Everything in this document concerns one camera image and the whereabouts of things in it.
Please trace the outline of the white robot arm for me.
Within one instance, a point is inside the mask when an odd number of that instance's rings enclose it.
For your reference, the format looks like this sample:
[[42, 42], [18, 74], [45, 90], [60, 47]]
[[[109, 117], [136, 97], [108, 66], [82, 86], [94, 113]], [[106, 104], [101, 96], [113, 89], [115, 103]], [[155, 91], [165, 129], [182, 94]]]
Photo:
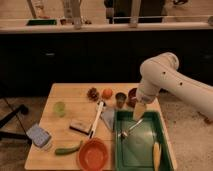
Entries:
[[146, 59], [140, 66], [142, 79], [136, 90], [136, 99], [142, 104], [150, 104], [164, 89], [213, 121], [213, 86], [179, 73], [178, 68], [179, 59], [171, 52]]

